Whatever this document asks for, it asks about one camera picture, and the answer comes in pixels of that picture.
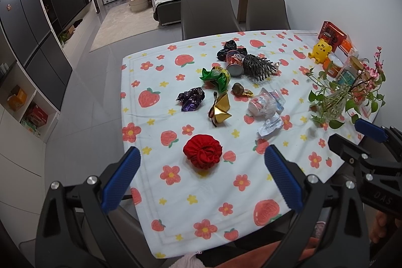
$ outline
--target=white floral tablecloth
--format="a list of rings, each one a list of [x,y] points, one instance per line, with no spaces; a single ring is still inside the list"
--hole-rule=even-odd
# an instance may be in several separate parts
[[[279,90],[286,99],[284,126],[265,138],[262,119],[248,116],[248,98],[229,93],[232,117],[214,127],[208,111],[214,91],[195,112],[181,112],[180,92],[203,86],[202,68],[218,62],[216,53],[234,39],[248,52],[280,61],[279,76],[255,83],[232,78],[258,94],[262,87]],[[318,66],[307,53],[318,42],[311,31],[257,31],[209,36],[168,44],[123,59],[121,77],[124,148],[141,151],[141,167],[131,183],[139,221],[151,252],[159,258],[210,249],[245,236],[289,209],[264,165],[264,151],[275,144],[305,174],[327,181],[343,161],[328,146],[335,133],[310,120],[308,94],[317,86],[305,75]],[[350,117],[336,133],[358,143]],[[220,142],[223,155],[209,171],[195,169],[182,151],[196,134]]]

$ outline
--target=red hanging ornament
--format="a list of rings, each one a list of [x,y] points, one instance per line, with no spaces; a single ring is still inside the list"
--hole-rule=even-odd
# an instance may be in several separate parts
[[[212,136],[198,134],[187,141],[183,152],[196,168],[207,170],[219,163],[222,146]]]

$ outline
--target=area rug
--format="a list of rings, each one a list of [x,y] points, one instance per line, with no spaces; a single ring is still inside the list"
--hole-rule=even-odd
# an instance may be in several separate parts
[[[153,15],[152,7],[133,13],[128,3],[110,9],[96,34],[90,52],[116,41],[162,28]]]

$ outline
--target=gray chair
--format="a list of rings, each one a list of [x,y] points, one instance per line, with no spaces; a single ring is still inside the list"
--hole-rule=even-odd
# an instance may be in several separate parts
[[[284,0],[248,0],[246,31],[290,30]]]
[[[181,0],[183,40],[239,31],[230,0]]]

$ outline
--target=gray cabinet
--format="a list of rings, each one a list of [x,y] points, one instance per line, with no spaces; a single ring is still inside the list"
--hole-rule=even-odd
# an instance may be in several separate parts
[[[20,0],[0,0],[0,18],[11,48],[22,65],[38,47]]]
[[[41,50],[58,77],[61,79],[64,85],[67,86],[73,69],[71,68],[70,63],[67,61],[66,56],[64,56],[53,34],[49,34],[47,36],[45,42],[41,46]]]
[[[33,35],[38,44],[40,44],[50,32],[50,26],[41,2],[40,0],[21,0],[21,4]]]
[[[41,49],[33,56],[26,71],[39,90],[60,110],[66,86],[53,70]]]

